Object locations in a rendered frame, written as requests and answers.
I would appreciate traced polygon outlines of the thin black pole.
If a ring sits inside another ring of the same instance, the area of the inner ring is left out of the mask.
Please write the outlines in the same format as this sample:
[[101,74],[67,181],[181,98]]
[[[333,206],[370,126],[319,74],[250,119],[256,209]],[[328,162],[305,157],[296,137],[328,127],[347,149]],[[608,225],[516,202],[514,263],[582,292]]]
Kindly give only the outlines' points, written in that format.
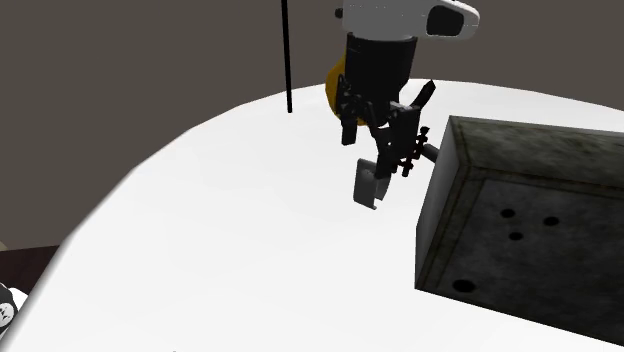
[[288,0],[280,0],[287,112],[293,112]]

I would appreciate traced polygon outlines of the black and white object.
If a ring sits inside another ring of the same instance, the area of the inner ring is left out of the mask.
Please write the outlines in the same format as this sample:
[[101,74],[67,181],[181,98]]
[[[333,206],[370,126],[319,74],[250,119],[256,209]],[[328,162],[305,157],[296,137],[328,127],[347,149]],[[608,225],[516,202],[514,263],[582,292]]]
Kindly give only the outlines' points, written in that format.
[[0,340],[15,320],[27,298],[28,295],[21,290],[7,287],[0,282]]

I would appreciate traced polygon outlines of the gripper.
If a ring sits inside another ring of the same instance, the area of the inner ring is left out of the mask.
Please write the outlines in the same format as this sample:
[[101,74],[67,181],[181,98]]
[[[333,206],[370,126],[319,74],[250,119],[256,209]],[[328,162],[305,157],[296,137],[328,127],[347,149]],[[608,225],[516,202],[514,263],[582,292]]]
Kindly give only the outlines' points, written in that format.
[[410,78],[417,42],[416,37],[381,41],[347,34],[345,76],[338,76],[337,86],[341,144],[356,142],[364,100],[373,104],[376,115],[387,115],[390,110],[387,127],[371,125],[378,151],[374,171],[377,200],[384,199],[392,175],[401,169],[401,176],[408,177],[413,160],[419,158],[421,107],[395,103]]

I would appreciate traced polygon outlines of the grey curved object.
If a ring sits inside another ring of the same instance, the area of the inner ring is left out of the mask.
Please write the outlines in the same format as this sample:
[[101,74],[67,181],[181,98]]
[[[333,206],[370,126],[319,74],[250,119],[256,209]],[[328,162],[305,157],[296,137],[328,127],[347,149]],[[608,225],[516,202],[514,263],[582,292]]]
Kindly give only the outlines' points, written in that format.
[[375,210],[376,192],[375,164],[365,159],[359,159],[356,165],[353,201]]

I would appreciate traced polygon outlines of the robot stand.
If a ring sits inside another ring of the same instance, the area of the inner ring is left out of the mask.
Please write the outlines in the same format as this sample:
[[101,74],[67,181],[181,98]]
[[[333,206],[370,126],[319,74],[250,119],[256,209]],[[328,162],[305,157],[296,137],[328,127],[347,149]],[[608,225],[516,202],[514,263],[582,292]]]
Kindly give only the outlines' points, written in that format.
[[416,289],[624,347],[624,132],[453,116]]

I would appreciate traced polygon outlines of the yellow round object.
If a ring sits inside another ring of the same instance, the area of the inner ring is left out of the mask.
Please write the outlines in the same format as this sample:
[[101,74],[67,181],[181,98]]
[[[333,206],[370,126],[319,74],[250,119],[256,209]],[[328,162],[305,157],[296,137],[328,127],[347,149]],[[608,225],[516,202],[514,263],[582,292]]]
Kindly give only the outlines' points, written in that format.
[[343,52],[340,59],[337,63],[332,67],[332,69],[328,72],[325,79],[325,94],[327,97],[327,101],[332,113],[340,118],[340,114],[337,112],[336,108],[336,96],[338,91],[338,78],[340,75],[345,73],[346,67],[346,52]]

